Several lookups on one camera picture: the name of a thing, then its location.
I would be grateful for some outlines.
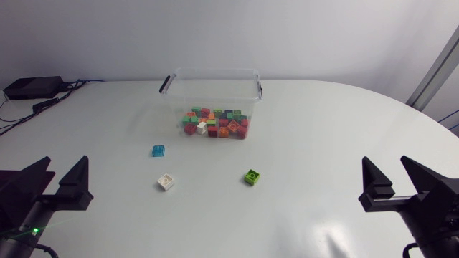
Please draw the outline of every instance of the white wall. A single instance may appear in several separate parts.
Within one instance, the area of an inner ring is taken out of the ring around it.
[[[18,77],[163,79],[254,67],[405,101],[459,24],[453,0],[3,0],[0,88]]]

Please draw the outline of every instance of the black device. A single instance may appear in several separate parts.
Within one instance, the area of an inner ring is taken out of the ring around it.
[[[52,98],[63,83],[60,76],[21,78],[4,89],[10,100]]]
[[[401,161],[417,194],[393,197],[392,182],[367,158],[362,160],[366,212],[398,212],[426,258],[459,257],[459,178],[447,178],[406,157]],[[408,249],[404,257],[409,257]]]
[[[93,199],[87,156],[61,179],[56,194],[42,194],[55,175],[46,171],[50,161],[45,157],[22,171],[0,171],[0,258],[29,258],[35,248],[47,250],[38,240],[53,213],[84,211]]]

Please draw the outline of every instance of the white table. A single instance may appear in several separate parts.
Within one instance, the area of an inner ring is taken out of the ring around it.
[[[40,243],[60,257],[401,257],[414,239],[396,213],[366,214],[361,159],[415,194],[402,155],[459,177],[459,140],[383,95],[319,81],[264,81],[246,140],[185,138],[162,82],[101,82],[0,137],[1,169],[49,156],[57,175],[90,159],[87,211],[58,211]],[[39,100],[6,103],[3,118]],[[166,146],[163,158],[153,145]],[[249,169],[261,177],[243,182]],[[175,186],[156,180],[169,173]],[[421,257],[416,249],[412,257]],[[33,257],[48,257],[36,250]]]

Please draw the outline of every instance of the black cable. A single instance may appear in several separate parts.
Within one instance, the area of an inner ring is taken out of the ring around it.
[[[3,102],[1,103],[1,105],[0,105],[0,108],[3,107],[3,104],[5,104],[5,102],[7,102],[7,101],[8,101],[8,100],[3,101]]]
[[[41,109],[40,111],[37,111],[35,113],[32,113],[28,116],[25,116],[23,118],[18,118],[16,120],[4,120],[2,118],[0,118],[0,120],[4,121],[4,122],[16,122],[14,124],[11,124],[11,125],[5,125],[4,127],[0,128],[1,129],[4,129],[4,128],[8,128],[2,132],[0,132],[0,136],[2,136],[3,134],[7,133],[8,131],[10,131],[11,129],[15,128],[16,126],[18,125],[21,125],[22,123],[25,123],[27,122],[28,120],[31,120],[33,117],[37,116],[38,114],[40,114],[41,112],[45,111],[46,109],[56,105],[57,103],[59,103],[61,100],[64,100],[66,98],[68,98],[70,96],[70,94],[72,94],[72,92],[80,89],[81,87],[83,87],[83,85],[85,85],[86,83],[88,82],[103,82],[102,80],[76,80],[74,82],[64,82],[61,86],[64,87],[66,89],[66,91],[68,91],[65,95],[63,95],[62,97],[58,98],[57,99],[57,102],[54,102],[52,103],[51,105],[47,106],[47,107],[44,107],[43,109]]]
[[[453,113],[451,113],[451,114],[445,116],[444,118],[438,120],[438,122],[441,122],[441,121],[443,121],[443,120],[446,119],[446,118],[449,118],[451,115],[454,115],[454,114],[456,114],[457,112],[459,112],[459,110],[456,110],[456,111],[454,111]]]
[[[458,127],[458,126],[459,126],[459,124],[457,124],[457,125],[454,125],[453,127],[449,128],[448,130],[452,130],[452,129],[454,129],[454,128]]]
[[[410,249],[418,247],[416,243],[407,244],[403,249],[403,258],[410,258]]]
[[[37,244],[35,248],[43,250],[43,252],[49,253],[51,258],[59,258],[59,256],[57,256],[57,253],[51,247],[44,246],[43,244]]]

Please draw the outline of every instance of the green block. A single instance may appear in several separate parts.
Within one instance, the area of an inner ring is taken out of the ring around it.
[[[192,107],[191,111],[195,112],[197,117],[201,116],[201,107]]]
[[[191,118],[188,115],[185,115],[182,119],[181,122],[185,125],[188,125],[188,123],[191,122]]]
[[[260,178],[260,174],[253,171],[252,169],[249,170],[244,176],[244,181],[248,182],[250,185],[255,185]]]
[[[214,109],[214,115],[216,118],[219,118],[220,115],[222,115],[222,110],[221,109]]]
[[[191,123],[193,125],[198,125],[199,124],[199,118],[198,117],[191,117]]]
[[[215,120],[208,120],[207,121],[207,126],[215,126],[217,123],[215,122]]]

